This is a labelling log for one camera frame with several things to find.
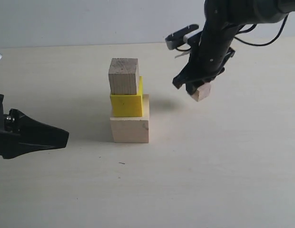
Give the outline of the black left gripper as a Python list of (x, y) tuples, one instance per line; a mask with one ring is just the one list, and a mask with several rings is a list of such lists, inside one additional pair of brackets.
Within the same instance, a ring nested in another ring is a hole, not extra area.
[(4, 114), (3, 99), (4, 95), (0, 94), (0, 156), (3, 159), (67, 146), (69, 132), (36, 121), (17, 109)]

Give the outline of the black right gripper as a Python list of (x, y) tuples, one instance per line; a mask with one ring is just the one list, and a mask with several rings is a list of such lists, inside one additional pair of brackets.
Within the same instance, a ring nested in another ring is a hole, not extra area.
[(186, 84), (186, 91), (193, 95), (205, 82), (213, 80), (223, 69), (225, 55), (235, 35), (235, 25), (219, 14), (206, 16), (198, 51), (173, 78), (172, 84), (180, 89)]

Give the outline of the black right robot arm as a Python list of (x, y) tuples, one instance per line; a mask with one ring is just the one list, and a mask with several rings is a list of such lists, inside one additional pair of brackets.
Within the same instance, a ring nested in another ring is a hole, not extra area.
[(291, 12), (295, 12), (295, 0), (206, 0), (202, 30), (191, 24), (165, 39), (170, 50), (184, 44), (190, 47), (188, 63), (172, 84), (177, 89), (185, 85), (187, 93), (194, 95), (224, 72), (235, 53), (230, 45), (238, 34), (250, 32), (258, 24), (281, 21), (284, 25)]

